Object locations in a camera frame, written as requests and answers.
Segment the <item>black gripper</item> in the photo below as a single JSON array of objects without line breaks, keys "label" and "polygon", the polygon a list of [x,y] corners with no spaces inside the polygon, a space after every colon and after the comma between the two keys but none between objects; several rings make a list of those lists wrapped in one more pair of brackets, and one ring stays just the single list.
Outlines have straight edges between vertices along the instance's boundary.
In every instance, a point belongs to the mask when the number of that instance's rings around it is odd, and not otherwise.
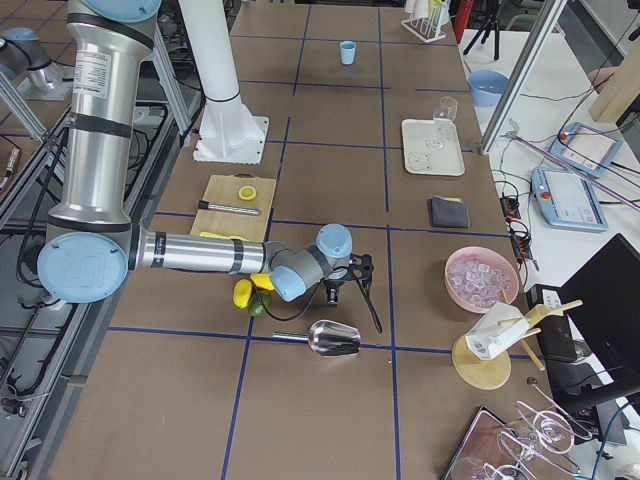
[{"label": "black gripper", "polygon": [[343,284],[348,282],[349,279],[349,268],[338,267],[323,280],[327,306],[337,306],[339,304],[340,288]]}]

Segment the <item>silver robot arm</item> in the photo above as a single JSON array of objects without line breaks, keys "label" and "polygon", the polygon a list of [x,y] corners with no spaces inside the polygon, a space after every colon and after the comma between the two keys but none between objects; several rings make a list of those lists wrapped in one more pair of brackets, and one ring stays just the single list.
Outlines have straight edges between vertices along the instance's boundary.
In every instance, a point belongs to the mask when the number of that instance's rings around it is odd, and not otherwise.
[{"label": "silver robot arm", "polygon": [[38,35],[26,27],[1,33],[1,72],[10,81],[26,76],[17,87],[25,100],[63,101],[72,88],[66,70],[52,61]]},{"label": "silver robot arm", "polygon": [[156,1],[73,1],[67,27],[77,52],[68,159],[60,202],[48,214],[39,253],[42,286],[68,303],[112,295],[140,267],[228,274],[266,273],[291,301],[312,285],[347,276],[352,237],[322,227],[313,244],[293,251],[279,242],[148,231],[123,200],[139,69],[155,44]]}]

